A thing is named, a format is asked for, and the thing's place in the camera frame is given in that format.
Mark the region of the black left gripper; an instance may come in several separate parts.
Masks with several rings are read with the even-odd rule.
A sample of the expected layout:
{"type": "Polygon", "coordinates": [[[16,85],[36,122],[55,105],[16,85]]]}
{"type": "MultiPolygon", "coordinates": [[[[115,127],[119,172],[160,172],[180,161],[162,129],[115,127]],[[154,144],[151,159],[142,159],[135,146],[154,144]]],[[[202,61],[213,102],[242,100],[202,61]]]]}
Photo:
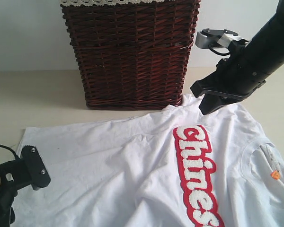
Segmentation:
{"type": "Polygon", "coordinates": [[[13,209],[18,191],[32,183],[31,175],[22,159],[0,164],[0,227],[9,227],[16,220],[13,209]]]}

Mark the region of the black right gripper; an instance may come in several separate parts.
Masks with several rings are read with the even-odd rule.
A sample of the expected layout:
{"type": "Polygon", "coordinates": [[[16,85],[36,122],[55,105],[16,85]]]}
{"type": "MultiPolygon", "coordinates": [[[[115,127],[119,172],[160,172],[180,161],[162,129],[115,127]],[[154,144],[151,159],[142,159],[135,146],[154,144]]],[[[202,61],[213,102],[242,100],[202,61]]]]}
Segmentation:
{"type": "Polygon", "coordinates": [[[194,97],[204,95],[199,105],[203,115],[246,99],[265,83],[265,74],[254,69],[247,60],[245,43],[246,40],[231,41],[227,47],[230,57],[221,59],[214,73],[190,87],[194,97]]]}

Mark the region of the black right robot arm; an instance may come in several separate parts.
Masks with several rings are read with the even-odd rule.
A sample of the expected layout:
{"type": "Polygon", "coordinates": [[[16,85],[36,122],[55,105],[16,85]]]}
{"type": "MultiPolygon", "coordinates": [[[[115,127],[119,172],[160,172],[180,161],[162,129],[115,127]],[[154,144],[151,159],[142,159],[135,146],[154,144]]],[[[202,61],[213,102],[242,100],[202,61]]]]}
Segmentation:
{"type": "Polygon", "coordinates": [[[196,98],[203,97],[199,105],[202,114],[239,103],[284,64],[284,0],[249,41],[228,29],[207,28],[197,33],[195,44],[222,57],[213,73],[190,88],[196,98]]]}

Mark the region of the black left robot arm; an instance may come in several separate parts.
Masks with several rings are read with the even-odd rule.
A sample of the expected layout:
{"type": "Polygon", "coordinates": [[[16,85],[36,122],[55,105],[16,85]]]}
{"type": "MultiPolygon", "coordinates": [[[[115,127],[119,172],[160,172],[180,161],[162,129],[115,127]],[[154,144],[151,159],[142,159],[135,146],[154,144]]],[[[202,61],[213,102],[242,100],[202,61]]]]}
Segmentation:
{"type": "Polygon", "coordinates": [[[15,221],[12,208],[18,190],[31,185],[32,178],[24,159],[0,164],[0,227],[9,227],[15,221]]]}

